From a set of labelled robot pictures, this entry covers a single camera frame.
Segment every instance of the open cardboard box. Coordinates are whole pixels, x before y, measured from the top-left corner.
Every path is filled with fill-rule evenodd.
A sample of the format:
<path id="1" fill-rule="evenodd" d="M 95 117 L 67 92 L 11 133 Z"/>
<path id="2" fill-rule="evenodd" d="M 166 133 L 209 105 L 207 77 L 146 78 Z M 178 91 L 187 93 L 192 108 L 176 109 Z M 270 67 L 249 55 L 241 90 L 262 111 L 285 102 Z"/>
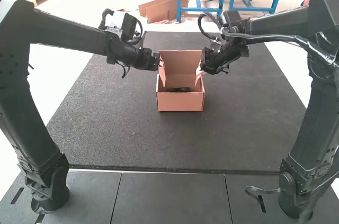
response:
<path id="1" fill-rule="evenodd" d="M 177 0 L 154 0 L 139 5 L 140 16 L 147 17 L 147 23 L 176 19 Z M 188 7 L 189 0 L 180 0 L 181 7 Z"/>
<path id="2" fill-rule="evenodd" d="M 159 51 L 161 62 L 157 75 L 158 111 L 202 111 L 205 89 L 196 71 L 201 50 Z M 171 88 L 189 87 L 187 93 L 167 92 Z"/>

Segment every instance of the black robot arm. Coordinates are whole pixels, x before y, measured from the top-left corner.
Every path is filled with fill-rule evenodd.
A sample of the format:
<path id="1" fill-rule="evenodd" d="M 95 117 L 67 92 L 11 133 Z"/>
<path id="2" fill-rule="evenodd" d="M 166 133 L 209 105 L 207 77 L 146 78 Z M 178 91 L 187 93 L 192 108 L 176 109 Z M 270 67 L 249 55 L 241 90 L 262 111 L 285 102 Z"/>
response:
<path id="1" fill-rule="evenodd" d="M 25 183 L 32 189 L 32 209 L 37 213 L 55 211 L 67 201 L 69 165 L 51 139 L 30 93 L 30 44 L 107 56 L 108 63 L 124 67 L 124 75 L 125 67 L 158 68 L 159 55 L 144 48 L 144 35 L 136 32 L 138 20 L 125 14 L 113 17 L 106 26 L 107 11 L 115 13 L 106 10 L 101 29 L 97 29 L 35 9 L 25 0 L 0 0 L 0 128 L 17 154 Z"/>
<path id="2" fill-rule="evenodd" d="M 339 0 L 311 0 L 306 7 L 253 19 L 241 19 L 237 11 L 225 12 L 214 22 L 226 42 L 218 46 L 218 40 L 209 36 L 211 48 L 202 52 L 201 69 L 210 74 L 247 57 L 249 44 L 295 42 L 308 52 L 313 78 L 310 101 L 298 138 L 281 163 L 276 190 L 281 209 L 292 218 L 301 217 L 300 222 L 311 217 L 315 202 L 339 170 L 339 154 L 335 154 L 339 145 L 338 6 Z"/>

